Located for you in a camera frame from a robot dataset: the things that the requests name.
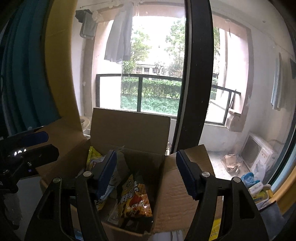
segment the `sky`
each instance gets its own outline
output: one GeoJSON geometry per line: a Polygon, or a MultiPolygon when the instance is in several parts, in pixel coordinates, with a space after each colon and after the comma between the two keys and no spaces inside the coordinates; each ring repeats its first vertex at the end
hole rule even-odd
{"type": "Polygon", "coordinates": [[[162,16],[135,16],[133,17],[133,31],[142,28],[143,32],[149,36],[148,44],[152,46],[148,58],[139,62],[139,64],[151,64],[160,61],[166,66],[173,61],[169,54],[164,50],[170,46],[165,42],[167,35],[170,35],[170,28],[174,21],[179,18],[162,17],[162,16]]]}

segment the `yellow curtain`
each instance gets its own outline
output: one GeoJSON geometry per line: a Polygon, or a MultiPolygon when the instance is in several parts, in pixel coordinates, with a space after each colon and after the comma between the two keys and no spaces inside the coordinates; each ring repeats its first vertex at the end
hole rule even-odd
{"type": "Polygon", "coordinates": [[[296,167],[270,201],[277,201],[282,214],[296,202],[296,167]]]}
{"type": "Polygon", "coordinates": [[[45,34],[45,66],[49,87],[61,117],[81,129],[71,67],[71,32],[77,0],[54,0],[45,34]]]}

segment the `balcony floor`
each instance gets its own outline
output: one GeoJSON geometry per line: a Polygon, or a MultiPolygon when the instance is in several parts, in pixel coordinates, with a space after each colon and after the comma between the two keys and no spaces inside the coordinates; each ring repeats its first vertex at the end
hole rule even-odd
{"type": "Polygon", "coordinates": [[[227,153],[223,153],[223,152],[214,152],[214,151],[208,152],[210,161],[211,161],[213,169],[214,169],[215,176],[217,178],[231,180],[233,177],[241,177],[242,175],[249,172],[249,169],[247,168],[245,163],[242,163],[238,172],[228,173],[221,162],[221,159],[226,154],[227,153]]]}

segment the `air conditioner unit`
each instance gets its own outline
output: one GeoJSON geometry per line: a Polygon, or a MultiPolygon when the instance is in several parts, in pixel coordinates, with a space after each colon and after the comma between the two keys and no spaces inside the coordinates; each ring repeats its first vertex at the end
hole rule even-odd
{"type": "Polygon", "coordinates": [[[265,140],[253,133],[249,133],[240,153],[251,172],[255,171],[259,162],[265,167],[265,172],[269,170],[275,162],[276,155],[276,151],[265,140]]]}

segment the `air conditioner grille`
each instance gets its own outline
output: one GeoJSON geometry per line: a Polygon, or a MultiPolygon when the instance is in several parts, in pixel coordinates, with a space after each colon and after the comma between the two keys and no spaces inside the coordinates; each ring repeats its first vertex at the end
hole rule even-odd
{"type": "Polygon", "coordinates": [[[249,136],[244,149],[241,152],[241,157],[249,168],[251,168],[251,166],[255,162],[260,151],[261,146],[259,146],[251,136],[249,136]]]}

